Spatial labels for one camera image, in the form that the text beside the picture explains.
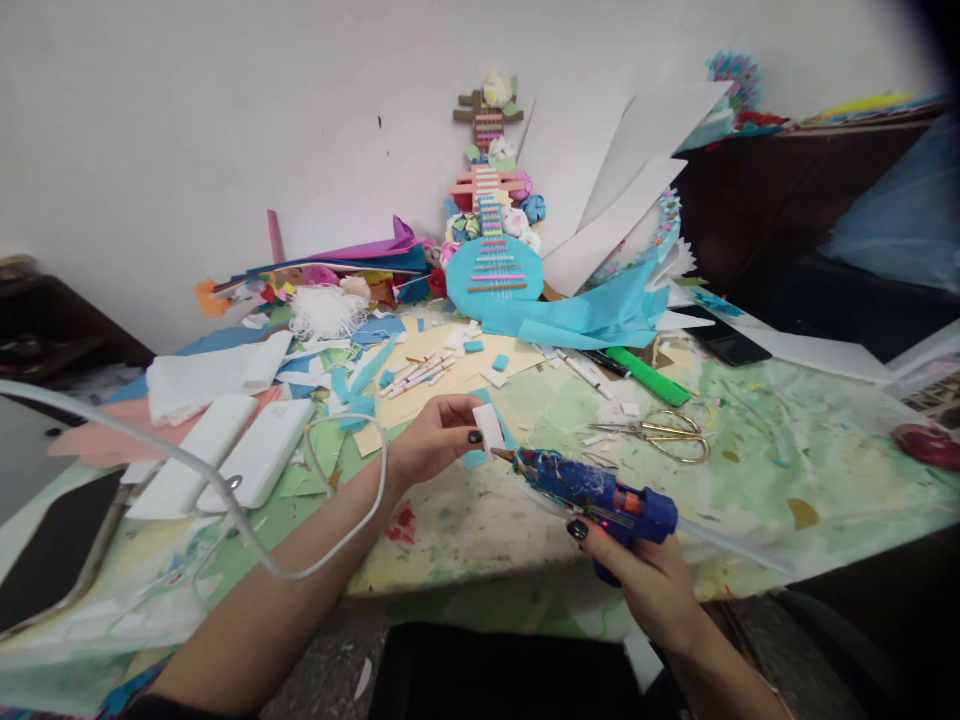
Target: blue paper circle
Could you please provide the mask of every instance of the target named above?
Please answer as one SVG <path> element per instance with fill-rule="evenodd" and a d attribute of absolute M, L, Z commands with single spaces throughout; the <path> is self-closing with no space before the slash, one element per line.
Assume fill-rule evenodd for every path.
<path fill-rule="evenodd" d="M 471 240 L 461 247 L 450 258 L 447 265 L 447 296 L 457 306 L 457 310 L 474 320 L 483 320 L 483 308 L 488 302 L 503 300 L 536 300 L 543 292 L 543 261 L 540 256 L 527 245 L 516 238 L 504 235 L 507 241 L 506 249 L 497 253 L 481 253 L 481 250 L 491 249 L 490 245 L 483 245 L 483 237 Z M 513 257 L 513 260 L 504 260 L 500 263 L 481 262 L 478 258 Z M 478 266 L 492 266 L 489 271 L 475 270 Z M 489 292 L 470 292 L 470 288 L 490 285 L 482 280 L 471 280 L 474 275 L 483 275 L 485 272 L 494 274 L 497 265 L 522 265 L 518 268 L 506 268 L 501 275 L 526 275 L 523 280 L 498 281 L 499 285 L 515 285 L 526 283 L 527 287 L 518 290 L 491 290 Z"/>

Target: left hand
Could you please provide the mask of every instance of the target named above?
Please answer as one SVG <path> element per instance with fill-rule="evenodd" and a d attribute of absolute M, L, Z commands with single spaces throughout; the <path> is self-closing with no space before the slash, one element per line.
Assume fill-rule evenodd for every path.
<path fill-rule="evenodd" d="M 432 398 L 390 443 L 388 470 L 408 487 L 436 477 L 467 451 L 483 447 L 473 420 L 473 408 L 483 404 L 476 395 Z"/>

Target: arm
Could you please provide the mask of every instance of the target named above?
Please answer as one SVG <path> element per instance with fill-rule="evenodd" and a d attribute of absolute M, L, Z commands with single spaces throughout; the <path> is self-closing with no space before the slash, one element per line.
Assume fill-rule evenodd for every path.
<path fill-rule="evenodd" d="M 666 654 L 698 718 L 789 720 L 763 678 L 700 607 L 675 535 L 663 545 L 642 540 L 631 551 L 585 517 L 572 520 L 567 531 L 620 579 L 630 612 Z"/>
<path fill-rule="evenodd" d="M 318 572 L 279 580 L 257 565 L 214 608 L 150 690 L 221 715 L 256 713 L 313 640 L 404 493 L 437 475 L 482 437 L 473 425 L 472 395 L 436 397 L 390 444 L 383 500 L 367 526 Z M 274 550 L 283 567 L 305 568 L 322 557 L 372 507 L 380 484 L 378 455 Z"/>

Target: forearm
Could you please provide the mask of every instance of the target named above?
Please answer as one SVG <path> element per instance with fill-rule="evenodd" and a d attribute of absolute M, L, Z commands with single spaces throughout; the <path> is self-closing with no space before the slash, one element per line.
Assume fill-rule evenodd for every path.
<path fill-rule="evenodd" d="M 702 639 L 690 652 L 666 653 L 698 720 L 789 720 L 776 695 L 701 610 Z"/>
<path fill-rule="evenodd" d="M 363 519 L 376 499 L 380 462 L 378 456 L 274 550 L 283 568 L 309 567 Z M 221 714 L 257 712 L 313 639 L 405 490 L 388 469 L 377 513 L 310 577 L 280 580 L 257 565 L 173 657 L 151 692 Z"/>

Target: green marker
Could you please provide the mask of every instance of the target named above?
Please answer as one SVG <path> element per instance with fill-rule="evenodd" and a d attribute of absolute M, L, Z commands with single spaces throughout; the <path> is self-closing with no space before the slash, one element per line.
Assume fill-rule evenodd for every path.
<path fill-rule="evenodd" d="M 679 407 L 693 397 L 683 385 L 664 377 L 626 348 L 607 348 L 606 354 L 608 358 L 616 360 L 627 368 L 641 385 L 645 385 L 650 392 L 668 405 Z"/>

